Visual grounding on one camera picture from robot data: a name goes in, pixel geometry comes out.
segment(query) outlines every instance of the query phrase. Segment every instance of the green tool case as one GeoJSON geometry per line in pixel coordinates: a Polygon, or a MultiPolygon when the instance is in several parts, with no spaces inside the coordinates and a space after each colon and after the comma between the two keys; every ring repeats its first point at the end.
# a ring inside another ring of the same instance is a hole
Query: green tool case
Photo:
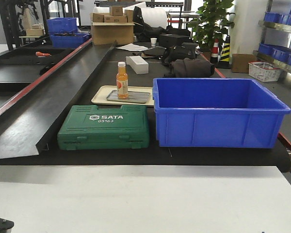
{"type": "Polygon", "coordinates": [[[146,107],[72,106],[57,141],[62,150],[146,148],[149,145],[146,107]]]}

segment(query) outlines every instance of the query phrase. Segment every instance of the bottle cap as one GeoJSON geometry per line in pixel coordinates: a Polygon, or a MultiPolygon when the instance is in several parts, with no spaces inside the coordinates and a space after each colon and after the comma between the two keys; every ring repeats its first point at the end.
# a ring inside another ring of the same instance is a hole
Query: bottle cap
{"type": "Polygon", "coordinates": [[[125,67],[126,66],[126,63],[125,62],[118,62],[117,63],[117,66],[118,67],[125,67]]]}

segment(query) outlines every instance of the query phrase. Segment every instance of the white paper cup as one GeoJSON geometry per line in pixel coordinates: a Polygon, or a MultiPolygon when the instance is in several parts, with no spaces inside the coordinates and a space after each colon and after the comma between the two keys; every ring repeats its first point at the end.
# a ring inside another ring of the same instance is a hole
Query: white paper cup
{"type": "Polygon", "coordinates": [[[156,46],[156,41],[157,41],[157,38],[151,38],[151,46],[152,47],[156,46]]]}

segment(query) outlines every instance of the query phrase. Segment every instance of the bottle label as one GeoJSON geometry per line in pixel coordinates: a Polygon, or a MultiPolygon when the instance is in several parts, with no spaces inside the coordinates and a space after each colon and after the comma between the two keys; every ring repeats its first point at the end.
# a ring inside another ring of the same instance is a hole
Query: bottle label
{"type": "Polygon", "coordinates": [[[117,91],[119,95],[126,95],[128,93],[128,80],[116,81],[117,91]]]}

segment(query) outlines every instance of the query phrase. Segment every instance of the green leaves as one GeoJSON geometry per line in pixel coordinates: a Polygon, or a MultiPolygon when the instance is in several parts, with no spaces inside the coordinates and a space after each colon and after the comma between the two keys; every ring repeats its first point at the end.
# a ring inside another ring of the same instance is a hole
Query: green leaves
{"type": "Polygon", "coordinates": [[[216,38],[219,40],[219,47],[222,47],[223,36],[228,34],[227,27],[234,26],[234,22],[226,18],[231,14],[226,10],[234,5],[233,1],[204,0],[203,6],[198,8],[197,13],[200,17],[189,24],[189,27],[195,32],[194,39],[201,48],[212,48],[216,38]]]}

